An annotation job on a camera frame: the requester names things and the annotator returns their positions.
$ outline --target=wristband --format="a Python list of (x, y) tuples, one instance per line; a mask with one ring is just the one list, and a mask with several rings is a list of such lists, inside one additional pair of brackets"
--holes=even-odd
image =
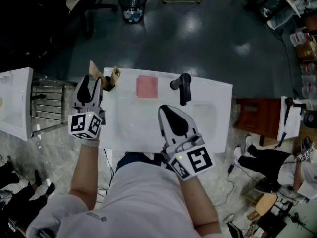
[(81, 140), (81, 144), (88, 147), (99, 147), (99, 140)]

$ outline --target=person's arm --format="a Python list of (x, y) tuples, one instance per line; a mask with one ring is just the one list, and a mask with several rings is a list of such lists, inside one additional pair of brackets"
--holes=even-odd
[(217, 211), (198, 178), (193, 177), (187, 181), (179, 178), (179, 182), (195, 230), (202, 237), (208, 234), (220, 234)]
[(296, 162), (296, 167), (295, 167), (295, 173), (294, 173), (294, 183), (293, 183), (293, 189), (295, 192), (299, 190), (299, 188), (302, 186), (301, 184), (301, 167), (302, 167), (302, 162), (298, 160)]
[(82, 144), (69, 194), (79, 197), (92, 210), (97, 199), (97, 184), (98, 147)]

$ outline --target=white sneaker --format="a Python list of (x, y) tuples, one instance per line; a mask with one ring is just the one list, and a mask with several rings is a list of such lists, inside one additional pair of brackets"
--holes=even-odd
[(228, 223), (230, 221), (233, 221), (234, 217), (235, 217), (234, 214), (231, 213), (223, 220), (223, 222)]
[(236, 164), (237, 166), (241, 166), (239, 163), (239, 158), (242, 156), (242, 152), (241, 152), (241, 147), (238, 146), (234, 149), (233, 151), (233, 155), (234, 155), (234, 164)]
[(251, 145), (253, 145), (252, 137), (250, 135), (248, 135), (246, 137), (246, 148), (244, 149), (245, 153), (249, 152), (248, 149), (249, 149), (249, 146), (251, 146)]

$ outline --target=white desk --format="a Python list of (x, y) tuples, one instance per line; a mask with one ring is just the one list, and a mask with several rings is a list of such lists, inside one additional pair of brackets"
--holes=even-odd
[[(277, 140), (281, 140), (284, 130), (286, 132), (285, 139), (297, 137), (299, 135), (299, 128), (301, 126), (301, 115), (300, 115), (301, 108), (291, 107), (288, 113), (286, 126), (284, 128), (285, 112), (287, 108), (285, 99), (286, 97), (282, 96)], [(300, 104), (301, 102), (294, 100), (294, 103)]]
[(27, 141), (32, 136), (30, 95), (33, 69), (0, 74), (0, 130)]
[[(105, 68), (109, 76), (113, 68)], [(100, 148), (131, 152), (160, 153), (165, 144), (158, 119), (159, 107), (172, 105), (189, 114), (202, 134), (210, 153), (225, 151), (232, 85), (209, 79), (192, 77), (192, 101), (180, 106), (179, 90), (172, 90), (170, 82), (180, 75), (137, 69), (120, 69), (116, 87), (104, 91), (101, 107), (106, 111), (106, 125), (102, 125)], [(158, 78), (158, 98), (136, 96), (139, 75)]]

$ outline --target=fiducial marker cube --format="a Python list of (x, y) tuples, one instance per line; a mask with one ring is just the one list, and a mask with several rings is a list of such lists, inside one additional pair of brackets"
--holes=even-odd
[(182, 180), (188, 180), (213, 167), (214, 158), (200, 145), (174, 154), (168, 163)]
[(68, 133), (78, 139), (97, 138), (102, 119), (93, 111), (68, 116)]

